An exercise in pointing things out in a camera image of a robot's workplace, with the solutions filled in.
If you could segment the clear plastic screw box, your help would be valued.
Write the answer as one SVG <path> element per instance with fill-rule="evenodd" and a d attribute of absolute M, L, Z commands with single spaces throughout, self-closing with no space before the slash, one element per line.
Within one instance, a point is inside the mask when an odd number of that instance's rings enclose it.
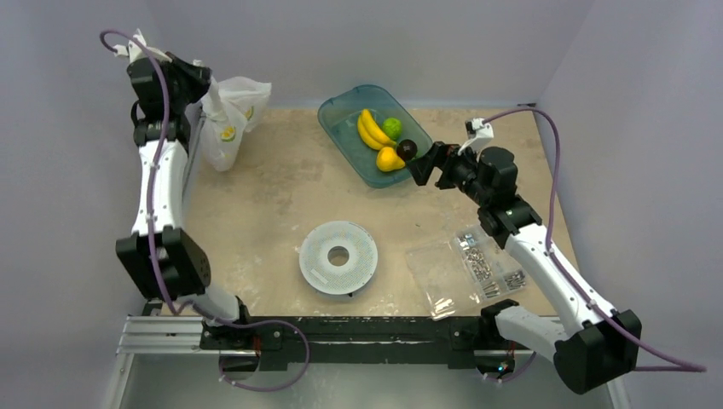
<path fill-rule="evenodd" d="M 524 289 L 528 276 L 478 225 L 406 251 L 433 320 L 466 314 Z"/>

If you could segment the teal plastic tray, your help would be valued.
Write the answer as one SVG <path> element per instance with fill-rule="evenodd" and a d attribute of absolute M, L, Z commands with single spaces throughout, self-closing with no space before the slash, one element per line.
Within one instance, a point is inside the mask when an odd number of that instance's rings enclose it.
<path fill-rule="evenodd" d="M 399 142 L 414 142 L 419 153 L 432 144 L 412 115 L 378 85 L 356 86 L 326 100 L 317 118 L 369 187 L 390 187 L 410 177 L 395 153 Z"/>

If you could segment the dark purple fake plum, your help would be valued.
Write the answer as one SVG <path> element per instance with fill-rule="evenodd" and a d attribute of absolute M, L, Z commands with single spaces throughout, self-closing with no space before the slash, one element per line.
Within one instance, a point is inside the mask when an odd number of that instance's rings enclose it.
<path fill-rule="evenodd" d="M 396 154 L 404 161 L 409 162 L 416 159 L 418 155 L 418 146 L 414 141 L 405 139 L 399 141 L 396 145 Z"/>

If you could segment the yellow fake banana bunch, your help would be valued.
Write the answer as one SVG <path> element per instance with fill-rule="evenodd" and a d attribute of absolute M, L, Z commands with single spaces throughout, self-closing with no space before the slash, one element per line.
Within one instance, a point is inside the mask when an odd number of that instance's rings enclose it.
<path fill-rule="evenodd" d="M 371 112 L 363 109 L 357 118 L 357 131 L 362 141 L 373 150 L 382 147 L 395 147 L 396 142 L 390 139 L 375 122 Z"/>

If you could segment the green fake lime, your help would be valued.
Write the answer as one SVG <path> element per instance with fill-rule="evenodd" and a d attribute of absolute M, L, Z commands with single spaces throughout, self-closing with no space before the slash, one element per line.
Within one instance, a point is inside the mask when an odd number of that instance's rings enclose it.
<path fill-rule="evenodd" d="M 398 118 L 387 118 L 381 129 L 390 139 L 398 141 L 402 135 L 402 122 Z"/>

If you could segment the white plastic bag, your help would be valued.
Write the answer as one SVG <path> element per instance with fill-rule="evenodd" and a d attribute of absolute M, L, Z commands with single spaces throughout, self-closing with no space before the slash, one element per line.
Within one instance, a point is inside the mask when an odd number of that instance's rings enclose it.
<path fill-rule="evenodd" d="M 271 83 L 243 76 L 211 78 L 200 100 L 200 147 L 213 169 L 225 172 L 233 167 L 244 135 L 260 124 L 272 89 Z"/>

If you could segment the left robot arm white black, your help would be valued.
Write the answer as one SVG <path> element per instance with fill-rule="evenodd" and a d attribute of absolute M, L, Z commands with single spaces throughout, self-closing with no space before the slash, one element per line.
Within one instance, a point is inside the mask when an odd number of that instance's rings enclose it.
<path fill-rule="evenodd" d="M 189 306 L 221 337 L 242 349 L 254 337 L 242 301 L 211 281 L 204 250 L 184 229 L 183 194 L 195 126 L 188 107 L 209 90 L 211 69 L 174 55 L 140 56 L 126 68 L 136 101 L 131 108 L 133 142 L 142 166 L 141 193 L 130 235 L 117 239 L 115 252 L 147 300 L 181 311 Z"/>

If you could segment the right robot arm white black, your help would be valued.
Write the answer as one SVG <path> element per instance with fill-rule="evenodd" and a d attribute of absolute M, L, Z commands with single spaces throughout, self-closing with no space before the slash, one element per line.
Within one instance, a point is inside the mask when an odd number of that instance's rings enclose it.
<path fill-rule="evenodd" d="M 517 192 L 513 153 L 486 147 L 475 154 L 437 141 L 420 154 L 408 140 L 396 152 L 417 185 L 426 185 L 439 169 L 437 188 L 457 188 L 477 205 L 482 230 L 521 265 L 558 315 L 553 324 L 512 300 L 498 302 L 481 313 L 478 334 L 485 344 L 521 343 L 552 362 L 564 385 L 578 395 L 635 369 L 639 317 L 600 296 L 558 251 L 540 216 Z"/>

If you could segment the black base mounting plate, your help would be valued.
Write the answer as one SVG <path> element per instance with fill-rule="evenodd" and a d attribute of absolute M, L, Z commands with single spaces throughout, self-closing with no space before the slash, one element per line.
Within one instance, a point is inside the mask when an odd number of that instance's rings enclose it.
<path fill-rule="evenodd" d="M 244 358 L 244 368 L 285 371 L 291 364 L 444 365 L 507 375 L 515 346 L 484 319 L 411 317 L 253 317 L 247 329 L 202 325 L 200 349 Z"/>

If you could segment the yellow fake pear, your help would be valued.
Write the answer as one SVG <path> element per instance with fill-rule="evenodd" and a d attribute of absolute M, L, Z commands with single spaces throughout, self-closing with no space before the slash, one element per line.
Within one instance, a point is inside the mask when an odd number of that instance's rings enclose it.
<path fill-rule="evenodd" d="M 401 170 L 405 167 L 404 160 L 396 153 L 393 147 L 382 147 L 378 150 L 375 161 L 379 171 L 384 173 Z"/>

